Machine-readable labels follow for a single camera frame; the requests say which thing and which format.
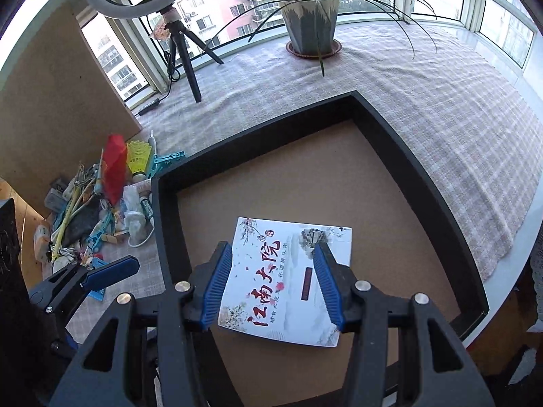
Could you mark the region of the green lip balm tube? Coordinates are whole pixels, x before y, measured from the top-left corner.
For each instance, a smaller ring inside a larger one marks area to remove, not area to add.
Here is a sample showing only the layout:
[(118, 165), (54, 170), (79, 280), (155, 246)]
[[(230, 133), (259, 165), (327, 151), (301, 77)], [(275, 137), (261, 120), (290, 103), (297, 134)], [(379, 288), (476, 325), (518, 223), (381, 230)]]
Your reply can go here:
[(151, 201), (148, 197), (140, 197), (140, 205), (145, 215), (145, 219), (152, 226), (155, 226), (154, 211)]

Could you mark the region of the white calligraphy printed box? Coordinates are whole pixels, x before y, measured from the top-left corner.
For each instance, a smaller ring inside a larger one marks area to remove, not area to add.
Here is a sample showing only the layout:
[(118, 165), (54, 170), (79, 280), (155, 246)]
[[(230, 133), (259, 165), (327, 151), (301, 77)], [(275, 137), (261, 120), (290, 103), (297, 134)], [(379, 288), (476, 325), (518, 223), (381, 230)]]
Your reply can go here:
[(313, 254), (325, 243), (347, 266), (352, 238), (350, 227), (238, 218), (217, 324), (279, 342), (337, 346), (340, 333), (327, 314)]

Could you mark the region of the black rectangular tray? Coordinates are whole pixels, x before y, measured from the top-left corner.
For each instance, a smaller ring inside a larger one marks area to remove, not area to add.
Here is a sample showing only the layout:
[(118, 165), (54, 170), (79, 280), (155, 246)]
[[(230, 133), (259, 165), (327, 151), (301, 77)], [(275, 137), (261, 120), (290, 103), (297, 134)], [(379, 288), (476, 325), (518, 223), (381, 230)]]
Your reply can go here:
[(365, 320), (336, 352), (230, 333), (196, 338), (196, 374), (211, 406), (490, 406), (463, 340), (489, 305), (452, 211), (405, 142), (358, 93), (271, 119), (194, 154), (155, 180), (156, 245), (173, 285), (207, 259), (236, 216), (346, 224), (353, 267), (398, 292), (398, 331)]

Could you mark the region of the wooden board panel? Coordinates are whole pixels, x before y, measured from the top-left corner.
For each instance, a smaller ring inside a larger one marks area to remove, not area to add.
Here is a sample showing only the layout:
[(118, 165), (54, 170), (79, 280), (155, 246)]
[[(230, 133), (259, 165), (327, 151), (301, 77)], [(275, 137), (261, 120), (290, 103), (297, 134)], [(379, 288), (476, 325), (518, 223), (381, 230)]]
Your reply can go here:
[(1, 177), (45, 214), (55, 179), (97, 162), (110, 135), (129, 139), (140, 129), (61, 5), (1, 84)]

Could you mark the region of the teal clothes peg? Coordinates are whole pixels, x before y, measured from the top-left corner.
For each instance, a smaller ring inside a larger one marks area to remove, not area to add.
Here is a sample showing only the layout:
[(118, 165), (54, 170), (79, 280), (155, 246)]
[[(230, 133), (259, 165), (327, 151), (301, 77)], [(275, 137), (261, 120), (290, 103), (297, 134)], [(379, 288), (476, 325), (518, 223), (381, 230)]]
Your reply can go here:
[(177, 163), (185, 158), (184, 152), (170, 153), (166, 155), (154, 154), (150, 159), (150, 164), (147, 167), (146, 175), (152, 178), (164, 171), (168, 166)]

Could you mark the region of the red packet bag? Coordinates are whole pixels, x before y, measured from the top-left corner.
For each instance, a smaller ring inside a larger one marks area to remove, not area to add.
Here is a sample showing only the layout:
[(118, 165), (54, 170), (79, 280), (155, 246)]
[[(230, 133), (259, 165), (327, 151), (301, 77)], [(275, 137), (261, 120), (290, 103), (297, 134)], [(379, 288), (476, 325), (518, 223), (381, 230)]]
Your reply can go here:
[(123, 195), (128, 150), (123, 136), (108, 137), (102, 158), (102, 184), (104, 196), (115, 206)]

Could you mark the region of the yellow shuttlecock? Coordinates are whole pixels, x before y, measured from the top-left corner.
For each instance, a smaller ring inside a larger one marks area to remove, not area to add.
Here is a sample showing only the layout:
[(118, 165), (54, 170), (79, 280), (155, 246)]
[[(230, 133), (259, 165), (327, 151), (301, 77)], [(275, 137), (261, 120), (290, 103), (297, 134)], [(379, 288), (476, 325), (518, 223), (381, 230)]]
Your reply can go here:
[(133, 183), (145, 180), (152, 151), (151, 144), (146, 141), (129, 141), (127, 150), (127, 166), (132, 175)]

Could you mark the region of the grey plant pot with plant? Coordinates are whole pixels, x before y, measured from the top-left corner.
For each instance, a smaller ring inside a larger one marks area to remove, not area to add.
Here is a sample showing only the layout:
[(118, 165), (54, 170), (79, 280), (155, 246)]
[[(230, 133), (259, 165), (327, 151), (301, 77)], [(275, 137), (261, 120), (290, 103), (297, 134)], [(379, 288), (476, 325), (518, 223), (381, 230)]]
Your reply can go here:
[(420, 4), (434, 16), (428, 0), (245, 0), (219, 33), (235, 27), (239, 37), (251, 41), (260, 31), (278, 25), (286, 28), (295, 54), (322, 62), (334, 53), (335, 31), (341, 5), (357, 1), (354, 12), (383, 14), (404, 31), (406, 22), (414, 21), (411, 10), (400, 3)]

